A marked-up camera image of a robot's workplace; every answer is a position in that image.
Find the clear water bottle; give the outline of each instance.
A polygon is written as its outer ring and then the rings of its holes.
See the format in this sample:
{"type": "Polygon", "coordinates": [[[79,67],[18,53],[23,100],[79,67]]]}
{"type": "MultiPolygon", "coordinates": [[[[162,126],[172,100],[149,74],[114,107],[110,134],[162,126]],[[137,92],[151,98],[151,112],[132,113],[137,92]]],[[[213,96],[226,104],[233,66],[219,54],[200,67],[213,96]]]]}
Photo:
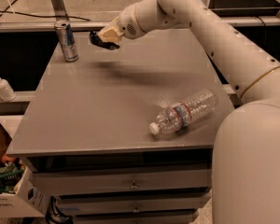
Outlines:
{"type": "Polygon", "coordinates": [[[213,91],[198,91],[184,101],[165,108],[157,116],[157,121],[149,125],[149,129],[153,134],[179,131],[194,120],[212,112],[217,103],[218,98],[213,91]]]}

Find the pump dispenser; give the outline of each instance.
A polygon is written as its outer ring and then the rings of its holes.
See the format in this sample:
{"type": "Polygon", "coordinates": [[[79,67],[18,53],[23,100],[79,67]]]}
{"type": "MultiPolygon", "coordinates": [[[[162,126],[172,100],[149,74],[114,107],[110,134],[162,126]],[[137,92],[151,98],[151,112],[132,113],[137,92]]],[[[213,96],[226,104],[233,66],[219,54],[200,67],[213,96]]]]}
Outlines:
{"type": "Polygon", "coordinates": [[[12,101],[16,98],[16,93],[12,90],[8,81],[2,78],[0,78],[0,97],[4,101],[12,101]]]}

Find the can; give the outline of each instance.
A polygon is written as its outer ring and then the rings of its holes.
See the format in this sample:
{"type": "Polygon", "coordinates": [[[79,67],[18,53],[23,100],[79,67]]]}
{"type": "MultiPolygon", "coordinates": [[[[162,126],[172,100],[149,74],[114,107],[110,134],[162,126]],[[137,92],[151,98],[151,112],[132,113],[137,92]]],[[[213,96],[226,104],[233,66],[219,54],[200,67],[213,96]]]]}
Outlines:
{"type": "Polygon", "coordinates": [[[64,59],[70,63],[76,61],[78,59],[77,48],[69,21],[58,20],[54,27],[63,50],[64,59]]]}

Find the box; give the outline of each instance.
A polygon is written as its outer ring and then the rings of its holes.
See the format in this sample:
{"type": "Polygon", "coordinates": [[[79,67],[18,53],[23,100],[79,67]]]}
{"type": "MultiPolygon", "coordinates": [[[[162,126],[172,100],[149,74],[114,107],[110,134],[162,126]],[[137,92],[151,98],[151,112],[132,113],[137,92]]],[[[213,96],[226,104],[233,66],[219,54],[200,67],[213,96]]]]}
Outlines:
{"type": "MultiPolygon", "coordinates": [[[[0,116],[0,159],[16,132],[22,116],[0,116]]],[[[0,217],[44,217],[49,196],[29,181],[33,173],[26,169],[16,194],[0,194],[0,217]]]]}

